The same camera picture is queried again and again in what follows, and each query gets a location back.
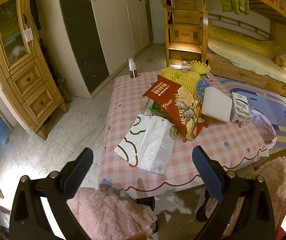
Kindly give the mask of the white milk carton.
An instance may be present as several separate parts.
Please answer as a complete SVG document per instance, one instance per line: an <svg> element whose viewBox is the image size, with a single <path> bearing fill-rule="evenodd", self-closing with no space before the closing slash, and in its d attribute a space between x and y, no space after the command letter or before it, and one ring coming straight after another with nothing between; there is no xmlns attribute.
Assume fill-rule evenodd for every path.
<svg viewBox="0 0 286 240"><path fill-rule="evenodd" d="M242 94L232 92L230 98L232 99L230 122L247 126L252 120L252 114L247 97Z"/></svg>

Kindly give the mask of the white foam block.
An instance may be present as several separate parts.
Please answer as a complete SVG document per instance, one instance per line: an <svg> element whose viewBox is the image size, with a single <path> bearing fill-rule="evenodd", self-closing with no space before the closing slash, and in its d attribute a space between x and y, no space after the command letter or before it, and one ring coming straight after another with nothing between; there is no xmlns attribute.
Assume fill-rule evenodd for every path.
<svg viewBox="0 0 286 240"><path fill-rule="evenodd" d="M232 109L232 99L216 89L207 87L204 91L201 113L222 122L229 122Z"/></svg>

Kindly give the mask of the red Ultraman paper bag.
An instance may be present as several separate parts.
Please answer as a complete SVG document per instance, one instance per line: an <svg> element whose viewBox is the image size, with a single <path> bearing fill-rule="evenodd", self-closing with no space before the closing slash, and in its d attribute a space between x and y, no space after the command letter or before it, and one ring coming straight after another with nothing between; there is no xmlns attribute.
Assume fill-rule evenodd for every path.
<svg viewBox="0 0 286 240"><path fill-rule="evenodd" d="M193 141L204 127L201 102L182 85L158 75L157 81L142 96L159 104L186 140Z"/></svg>

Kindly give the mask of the white plastic bag brown lines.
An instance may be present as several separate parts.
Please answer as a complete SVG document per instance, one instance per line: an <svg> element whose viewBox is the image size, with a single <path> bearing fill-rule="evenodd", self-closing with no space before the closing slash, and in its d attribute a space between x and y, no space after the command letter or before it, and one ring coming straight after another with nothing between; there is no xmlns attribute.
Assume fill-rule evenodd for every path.
<svg viewBox="0 0 286 240"><path fill-rule="evenodd" d="M176 126L167 119L139 114L114 152L134 167L162 176L176 135Z"/></svg>

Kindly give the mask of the yellow foam fruit net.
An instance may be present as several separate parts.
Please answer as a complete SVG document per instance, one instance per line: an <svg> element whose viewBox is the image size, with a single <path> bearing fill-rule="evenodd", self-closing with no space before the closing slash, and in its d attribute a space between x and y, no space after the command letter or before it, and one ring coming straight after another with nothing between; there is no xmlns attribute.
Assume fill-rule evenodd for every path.
<svg viewBox="0 0 286 240"><path fill-rule="evenodd" d="M177 69L168 67L162 69L160 75L182 85L191 92L196 99L200 100L200 96L196 90L197 84L203 76L206 76L210 72L211 67L206 63L195 60L191 61L190 64L192 65L192 72L183 73Z"/></svg>

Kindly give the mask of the green white medicine box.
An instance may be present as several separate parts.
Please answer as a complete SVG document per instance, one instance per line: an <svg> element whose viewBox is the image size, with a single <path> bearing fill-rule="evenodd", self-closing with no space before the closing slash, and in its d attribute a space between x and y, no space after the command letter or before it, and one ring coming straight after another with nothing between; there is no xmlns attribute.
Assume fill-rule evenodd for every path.
<svg viewBox="0 0 286 240"><path fill-rule="evenodd" d="M161 106L158 103L156 103L155 101L153 102L153 104L150 108L150 111L152 113L168 114L168 112L161 109Z"/></svg>

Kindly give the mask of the pink lined trash bin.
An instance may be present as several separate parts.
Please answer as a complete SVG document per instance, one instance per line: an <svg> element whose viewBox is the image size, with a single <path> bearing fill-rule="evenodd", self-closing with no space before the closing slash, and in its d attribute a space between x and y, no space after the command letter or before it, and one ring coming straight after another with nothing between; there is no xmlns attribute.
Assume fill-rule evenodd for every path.
<svg viewBox="0 0 286 240"><path fill-rule="evenodd" d="M255 125L260 136L265 142L268 151L271 151L277 142L277 135L272 126L272 123L268 120L266 116L264 116L256 109L252 109L251 114L252 114L252 123Z"/></svg>

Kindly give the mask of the pink fluffy stool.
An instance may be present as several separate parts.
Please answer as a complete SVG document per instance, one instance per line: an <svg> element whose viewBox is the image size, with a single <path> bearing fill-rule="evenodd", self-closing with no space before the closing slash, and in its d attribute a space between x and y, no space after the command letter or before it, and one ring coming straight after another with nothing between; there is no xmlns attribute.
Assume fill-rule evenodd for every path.
<svg viewBox="0 0 286 240"><path fill-rule="evenodd" d="M262 176L266 182L274 212L275 229L277 229L286 215L286 157L277 157L272 161L268 161L261 165L256 171L247 175L246 179L255 179L257 176ZM239 197L229 225L226 227L223 235L229 236L232 233L243 202L244 197ZM208 199L205 205L206 218L211 217L217 205L218 201L216 199L212 197Z"/></svg>
<svg viewBox="0 0 286 240"><path fill-rule="evenodd" d="M80 187L67 204L91 239L152 239L157 216L143 204L89 187Z"/></svg>

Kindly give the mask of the rainbow oval rug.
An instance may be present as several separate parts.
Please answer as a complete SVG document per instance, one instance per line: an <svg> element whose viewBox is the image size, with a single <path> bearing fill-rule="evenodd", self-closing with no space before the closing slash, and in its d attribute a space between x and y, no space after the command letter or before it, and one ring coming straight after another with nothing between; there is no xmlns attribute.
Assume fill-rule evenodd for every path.
<svg viewBox="0 0 286 240"><path fill-rule="evenodd" d="M235 92L247 97L251 109L262 113L271 122L276 135L276 148L286 148L286 98L244 82L216 77L228 92Z"/></svg>

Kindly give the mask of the plush toy on bed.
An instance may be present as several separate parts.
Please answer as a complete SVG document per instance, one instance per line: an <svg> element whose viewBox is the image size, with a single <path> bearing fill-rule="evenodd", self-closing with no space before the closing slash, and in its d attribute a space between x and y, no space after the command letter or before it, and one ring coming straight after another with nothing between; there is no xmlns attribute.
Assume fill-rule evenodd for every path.
<svg viewBox="0 0 286 240"><path fill-rule="evenodd" d="M281 53L281 54L275 55L272 58L272 60L276 65L286 67L286 54Z"/></svg>

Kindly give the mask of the yellow blanket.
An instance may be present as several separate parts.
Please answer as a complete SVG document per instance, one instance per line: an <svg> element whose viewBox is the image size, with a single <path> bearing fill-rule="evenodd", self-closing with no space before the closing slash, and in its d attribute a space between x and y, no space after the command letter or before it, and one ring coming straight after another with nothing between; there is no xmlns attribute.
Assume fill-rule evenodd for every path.
<svg viewBox="0 0 286 240"><path fill-rule="evenodd" d="M241 36L232 32L231 30L224 29L208 22L208 47L214 42L229 42L238 46L245 47L267 57L274 57L275 55L284 53L282 48L274 41L266 40L259 41L252 37Z"/></svg>

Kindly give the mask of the wooden bunk bed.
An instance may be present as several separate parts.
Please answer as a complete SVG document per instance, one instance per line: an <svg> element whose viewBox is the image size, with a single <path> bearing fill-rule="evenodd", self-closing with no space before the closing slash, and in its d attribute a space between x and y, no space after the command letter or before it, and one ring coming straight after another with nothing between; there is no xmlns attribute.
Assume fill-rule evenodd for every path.
<svg viewBox="0 0 286 240"><path fill-rule="evenodd" d="M284 53L275 42L275 24L286 30L286 0L246 0L248 13L227 8L226 0L206 0L211 74L286 96L286 67L273 58Z"/></svg>

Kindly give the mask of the white brown spray bottle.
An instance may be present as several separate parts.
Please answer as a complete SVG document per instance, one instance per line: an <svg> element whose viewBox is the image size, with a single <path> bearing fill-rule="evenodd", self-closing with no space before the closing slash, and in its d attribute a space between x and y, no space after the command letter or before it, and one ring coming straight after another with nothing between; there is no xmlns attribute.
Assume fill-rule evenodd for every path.
<svg viewBox="0 0 286 240"><path fill-rule="evenodd" d="M127 61L128 61L128 70L130 73L130 77L132 79L136 79L138 77L138 72L137 72L136 64L134 62L134 58L129 57L127 58Z"/></svg>

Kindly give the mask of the wooden cabinet with drawers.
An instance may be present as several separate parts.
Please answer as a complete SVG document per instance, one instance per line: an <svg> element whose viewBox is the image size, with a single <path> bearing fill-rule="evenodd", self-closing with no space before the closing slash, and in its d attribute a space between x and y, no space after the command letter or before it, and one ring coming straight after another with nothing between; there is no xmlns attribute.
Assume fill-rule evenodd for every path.
<svg viewBox="0 0 286 240"><path fill-rule="evenodd" d="M67 107L40 47L30 0L0 0L0 86L26 126L42 139L46 119Z"/></svg>

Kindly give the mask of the wooden stair drawers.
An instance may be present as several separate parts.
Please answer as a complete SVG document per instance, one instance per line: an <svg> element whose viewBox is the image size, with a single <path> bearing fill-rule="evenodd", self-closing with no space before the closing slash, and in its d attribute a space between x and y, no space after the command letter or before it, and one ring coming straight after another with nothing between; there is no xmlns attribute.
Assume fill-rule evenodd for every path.
<svg viewBox="0 0 286 240"><path fill-rule="evenodd" d="M206 0L162 0L167 67L190 67L207 62L208 9Z"/></svg>

